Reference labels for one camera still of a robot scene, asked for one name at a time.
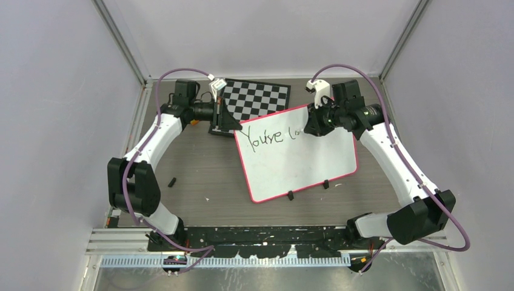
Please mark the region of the pink framed whiteboard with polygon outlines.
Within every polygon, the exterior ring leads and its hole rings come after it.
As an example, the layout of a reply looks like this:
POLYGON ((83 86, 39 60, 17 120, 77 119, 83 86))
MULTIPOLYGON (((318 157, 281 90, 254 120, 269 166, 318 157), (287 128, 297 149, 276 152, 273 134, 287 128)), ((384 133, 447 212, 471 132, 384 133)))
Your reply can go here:
POLYGON ((304 133, 306 105, 242 122, 234 132, 250 199, 262 203, 357 172, 355 137, 304 133))

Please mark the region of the black marker cap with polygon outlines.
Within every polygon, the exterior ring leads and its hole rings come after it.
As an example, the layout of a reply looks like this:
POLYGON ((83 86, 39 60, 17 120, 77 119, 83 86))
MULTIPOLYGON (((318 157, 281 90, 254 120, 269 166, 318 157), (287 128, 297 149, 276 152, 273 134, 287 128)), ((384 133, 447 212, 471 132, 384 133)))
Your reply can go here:
POLYGON ((169 188, 173 187, 176 183, 176 180, 177 179, 175 177, 173 177, 172 180, 168 183, 167 187, 169 187, 169 188))

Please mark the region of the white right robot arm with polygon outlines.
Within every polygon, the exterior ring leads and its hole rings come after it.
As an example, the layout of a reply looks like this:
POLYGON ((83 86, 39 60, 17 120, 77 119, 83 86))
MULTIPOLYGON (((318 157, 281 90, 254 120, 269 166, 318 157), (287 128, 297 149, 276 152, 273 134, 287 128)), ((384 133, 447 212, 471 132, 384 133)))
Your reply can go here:
POLYGON ((406 245, 444 230, 456 198, 431 181, 417 181, 412 173, 416 165, 407 154, 398 154, 403 146, 385 120, 382 106, 366 105, 356 80, 331 85, 316 79, 307 81, 305 89, 314 95, 314 102, 307 106, 304 133, 330 136, 337 128, 352 133, 376 159, 401 206, 392 213, 365 213, 349 219, 344 232, 348 245, 361 249, 374 237, 406 245))

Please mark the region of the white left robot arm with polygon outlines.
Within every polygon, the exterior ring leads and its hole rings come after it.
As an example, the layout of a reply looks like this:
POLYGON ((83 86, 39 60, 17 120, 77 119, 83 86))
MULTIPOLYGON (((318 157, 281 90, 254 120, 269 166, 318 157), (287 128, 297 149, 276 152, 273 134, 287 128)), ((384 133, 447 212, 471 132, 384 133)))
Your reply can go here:
POLYGON ((179 79, 167 103, 160 106, 151 128, 135 147, 122 158, 107 164, 110 205, 133 215, 163 233, 162 242, 172 251, 185 246, 183 221, 161 202, 155 176, 156 167, 172 141, 192 121, 208 121, 223 130, 240 130, 241 124, 231 115, 220 92, 227 81, 215 78, 209 84, 210 100, 197 98, 199 83, 179 79))

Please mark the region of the black white checkerboard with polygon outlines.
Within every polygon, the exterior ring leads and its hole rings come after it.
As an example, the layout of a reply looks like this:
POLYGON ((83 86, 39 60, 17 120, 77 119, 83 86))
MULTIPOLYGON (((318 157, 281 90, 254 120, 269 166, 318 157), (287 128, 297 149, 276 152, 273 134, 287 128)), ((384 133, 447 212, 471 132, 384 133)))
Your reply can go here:
POLYGON ((291 86, 269 82, 226 79, 222 97, 239 122, 288 109, 291 86))

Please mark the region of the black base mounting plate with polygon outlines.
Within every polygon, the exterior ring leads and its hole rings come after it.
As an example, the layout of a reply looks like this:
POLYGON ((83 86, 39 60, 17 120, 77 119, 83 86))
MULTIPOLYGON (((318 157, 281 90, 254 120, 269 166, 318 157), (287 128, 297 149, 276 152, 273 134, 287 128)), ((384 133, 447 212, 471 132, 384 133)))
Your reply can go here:
POLYGON ((291 250, 298 258, 335 258, 343 250, 370 255, 384 244, 379 238, 351 241, 337 226, 188 227, 172 240, 190 249, 213 246, 208 257, 259 259, 283 258, 291 250))

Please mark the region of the aluminium frame rail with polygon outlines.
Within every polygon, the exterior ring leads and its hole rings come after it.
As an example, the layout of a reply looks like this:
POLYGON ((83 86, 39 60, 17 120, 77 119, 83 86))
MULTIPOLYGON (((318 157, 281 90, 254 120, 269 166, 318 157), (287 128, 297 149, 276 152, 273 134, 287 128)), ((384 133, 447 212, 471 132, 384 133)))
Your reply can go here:
POLYGON ((350 244, 343 226, 189 227, 184 247, 173 247, 153 230, 142 227, 95 229, 86 253, 101 267, 157 268, 168 272, 187 267, 348 267, 359 270, 387 254, 434 259, 448 256, 436 247, 413 242, 401 245, 372 238, 350 244))

